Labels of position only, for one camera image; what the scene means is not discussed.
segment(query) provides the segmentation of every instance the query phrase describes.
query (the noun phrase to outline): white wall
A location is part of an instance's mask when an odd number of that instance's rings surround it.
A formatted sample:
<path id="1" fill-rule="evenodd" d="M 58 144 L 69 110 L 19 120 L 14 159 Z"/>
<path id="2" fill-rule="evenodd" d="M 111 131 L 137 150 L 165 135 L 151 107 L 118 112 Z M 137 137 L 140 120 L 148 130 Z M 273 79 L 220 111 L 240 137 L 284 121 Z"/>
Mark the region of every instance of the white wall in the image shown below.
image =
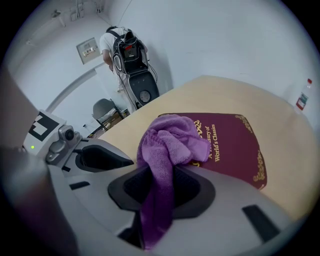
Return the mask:
<path id="1" fill-rule="evenodd" d="M 110 95 L 110 98 L 113 100 L 113 102 L 121 110 L 125 110 L 127 108 L 127 105 L 121 95 L 118 93 L 119 84 L 117 75 L 110 72 L 107 65 L 96 67 L 94 70 L 97 74 L 97 81 L 99 81 L 100 84 L 107 89 L 108 94 Z"/>
<path id="2" fill-rule="evenodd" d="M 162 88 L 214 75 L 295 104 L 312 79 L 313 94 L 303 112 L 320 135 L 319 53 L 279 1 L 107 0 L 105 11 L 113 25 L 134 30 L 147 45 Z"/>
<path id="3" fill-rule="evenodd" d="M 95 5 L 91 0 L 82 2 L 85 15 L 95 12 Z M 71 21 L 70 13 L 75 9 L 75 0 L 44 0 L 23 23 L 7 50 L 4 62 L 10 73 L 16 72 L 20 63 L 35 49 L 34 45 L 41 45 L 44 38 L 62 28 L 58 18 L 51 18 L 54 10 L 60 11 L 60 17 L 68 24 Z"/>
<path id="4" fill-rule="evenodd" d="M 103 63 L 99 56 L 83 65 L 76 46 L 92 37 L 98 43 L 108 27 L 96 15 L 87 15 L 57 29 L 27 55 L 13 78 L 37 109 L 46 109 L 68 85 Z"/>
<path id="5" fill-rule="evenodd" d="M 92 113 L 94 104 L 102 98 L 110 99 L 95 75 L 69 94 L 52 114 L 66 120 L 67 125 L 71 125 L 85 138 L 100 126 L 92 117 Z"/>

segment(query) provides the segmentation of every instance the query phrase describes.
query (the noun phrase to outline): wooden table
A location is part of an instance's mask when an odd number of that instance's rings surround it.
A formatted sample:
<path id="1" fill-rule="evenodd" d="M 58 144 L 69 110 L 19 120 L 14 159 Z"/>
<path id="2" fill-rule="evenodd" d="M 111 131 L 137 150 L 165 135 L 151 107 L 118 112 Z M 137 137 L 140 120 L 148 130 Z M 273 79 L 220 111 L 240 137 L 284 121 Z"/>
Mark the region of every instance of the wooden table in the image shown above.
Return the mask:
<path id="1" fill-rule="evenodd" d="M 100 139 L 136 161 L 140 139 L 150 123 L 160 114 L 183 112 L 244 115 L 265 160 L 267 185 L 261 192 L 294 220 L 311 210 L 319 196 L 320 184 L 316 136 L 303 114 L 297 114 L 283 99 L 253 85 L 201 76 L 153 100 Z"/>

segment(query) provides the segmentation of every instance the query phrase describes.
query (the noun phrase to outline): maroon book cover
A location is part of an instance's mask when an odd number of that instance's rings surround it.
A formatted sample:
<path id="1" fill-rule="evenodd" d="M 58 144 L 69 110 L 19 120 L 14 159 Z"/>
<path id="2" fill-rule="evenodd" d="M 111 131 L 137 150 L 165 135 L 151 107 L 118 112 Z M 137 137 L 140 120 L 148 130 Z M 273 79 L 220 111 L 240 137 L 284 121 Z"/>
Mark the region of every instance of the maroon book cover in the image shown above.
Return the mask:
<path id="1" fill-rule="evenodd" d="M 211 143 L 207 162 L 191 162 L 248 182 L 257 189 L 267 185 L 267 171 L 258 140 L 241 114 L 170 113 L 192 119 L 202 138 Z"/>

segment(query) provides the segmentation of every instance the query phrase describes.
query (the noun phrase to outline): person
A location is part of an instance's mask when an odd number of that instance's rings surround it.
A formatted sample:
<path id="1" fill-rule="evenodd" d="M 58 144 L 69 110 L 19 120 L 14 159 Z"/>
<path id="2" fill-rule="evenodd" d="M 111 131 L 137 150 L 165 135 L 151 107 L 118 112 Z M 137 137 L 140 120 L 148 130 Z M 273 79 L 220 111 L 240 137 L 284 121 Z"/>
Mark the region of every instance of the person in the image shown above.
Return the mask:
<path id="1" fill-rule="evenodd" d="M 121 97 L 125 101 L 129 113 L 132 114 L 134 111 L 137 110 L 136 97 L 130 88 L 130 85 L 128 82 L 129 77 L 125 73 L 119 72 L 118 74 L 116 72 L 116 68 L 114 66 L 112 56 L 114 55 L 114 43 L 117 38 L 111 33 L 108 33 L 108 31 L 110 30 L 116 32 L 119 36 L 126 34 L 129 30 L 125 27 L 116 27 L 116 26 L 109 27 L 100 38 L 100 50 L 103 56 L 103 61 L 109 66 L 109 69 L 116 76 L 117 82 L 119 84 Z"/>

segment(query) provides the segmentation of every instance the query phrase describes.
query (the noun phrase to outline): gray chair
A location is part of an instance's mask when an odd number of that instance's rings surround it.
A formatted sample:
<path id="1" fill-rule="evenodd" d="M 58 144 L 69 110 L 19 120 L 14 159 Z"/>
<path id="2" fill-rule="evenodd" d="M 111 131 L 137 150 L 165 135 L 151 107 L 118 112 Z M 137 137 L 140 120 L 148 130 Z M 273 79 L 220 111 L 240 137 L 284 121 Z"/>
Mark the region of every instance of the gray chair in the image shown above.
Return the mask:
<path id="1" fill-rule="evenodd" d="M 121 119 L 124 119 L 121 114 L 119 108 L 115 105 L 112 100 L 107 100 L 106 98 L 102 98 L 93 105 L 93 118 L 100 124 L 100 126 L 108 131 L 108 129 L 103 125 L 104 122 L 111 119 L 114 113 L 117 112 Z"/>

